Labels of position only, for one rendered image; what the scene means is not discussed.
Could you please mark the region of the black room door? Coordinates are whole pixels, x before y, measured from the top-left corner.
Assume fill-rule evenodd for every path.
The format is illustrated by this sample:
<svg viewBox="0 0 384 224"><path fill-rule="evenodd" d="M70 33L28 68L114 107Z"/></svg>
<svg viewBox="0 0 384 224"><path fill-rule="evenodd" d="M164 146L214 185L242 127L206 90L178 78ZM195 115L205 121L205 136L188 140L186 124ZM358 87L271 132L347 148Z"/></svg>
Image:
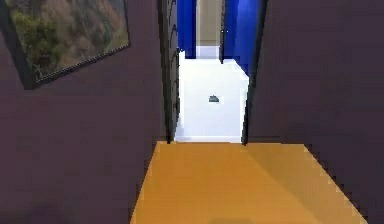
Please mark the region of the black room door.
<svg viewBox="0 0 384 224"><path fill-rule="evenodd" d="M166 141L175 140L180 113L177 0L158 0Z"/></svg>
<svg viewBox="0 0 384 224"><path fill-rule="evenodd" d="M225 51L225 24L226 24L226 4L227 0L221 2L221 14L220 14L220 46L219 46L219 61L221 64L224 62Z"/></svg>

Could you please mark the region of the black framed landscape picture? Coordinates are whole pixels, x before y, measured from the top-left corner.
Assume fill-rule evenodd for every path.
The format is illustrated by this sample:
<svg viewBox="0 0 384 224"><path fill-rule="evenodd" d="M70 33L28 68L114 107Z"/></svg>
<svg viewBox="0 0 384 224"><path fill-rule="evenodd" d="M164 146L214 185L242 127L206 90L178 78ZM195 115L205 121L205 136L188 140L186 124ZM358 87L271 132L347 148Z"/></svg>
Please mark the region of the black framed landscape picture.
<svg viewBox="0 0 384 224"><path fill-rule="evenodd" d="M32 90L130 46L125 0L0 0L0 32Z"/></svg>

